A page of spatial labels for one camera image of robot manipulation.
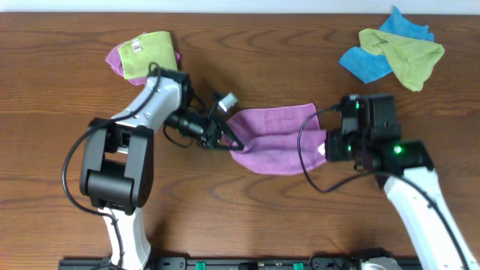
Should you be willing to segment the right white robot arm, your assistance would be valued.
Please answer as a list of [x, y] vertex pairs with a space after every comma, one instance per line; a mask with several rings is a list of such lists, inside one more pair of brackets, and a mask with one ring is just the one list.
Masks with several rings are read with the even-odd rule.
[[333, 108], [341, 125], [329, 131], [325, 158], [352, 161], [361, 176], [372, 175], [400, 215], [423, 269], [478, 269], [449, 211], [438, 175], [419, 140], [403, 140], [395, 98], [350, 95]]

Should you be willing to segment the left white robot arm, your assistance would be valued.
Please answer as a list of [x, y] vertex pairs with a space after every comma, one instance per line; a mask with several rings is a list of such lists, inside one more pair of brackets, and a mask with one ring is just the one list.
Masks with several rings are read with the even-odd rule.
[[154, 180], [154, 138], [167, 127], [204, 149], [241, 150], [244, 145], [222, 119], [237, 102], [233, 93], [214, 94], [211, 109], [197, 100], [185, 72], [156, 67], [144, 89], [111, 119], [95, 118], [85, 138], [79, 189], [104, 218], [116, 269], [144, 269], [152, 247], [143, 207]]

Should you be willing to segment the purple microfiber cloth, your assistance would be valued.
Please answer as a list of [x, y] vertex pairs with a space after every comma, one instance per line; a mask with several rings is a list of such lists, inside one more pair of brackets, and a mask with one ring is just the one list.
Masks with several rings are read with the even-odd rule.
[[242, 151], [231, 151], [234, 161], [253, 173], [293, 176], [326, 162], [326, 132], [313, 118], [314, 103], [264, 109], [243, 109], [227, 124], [243, 142]]

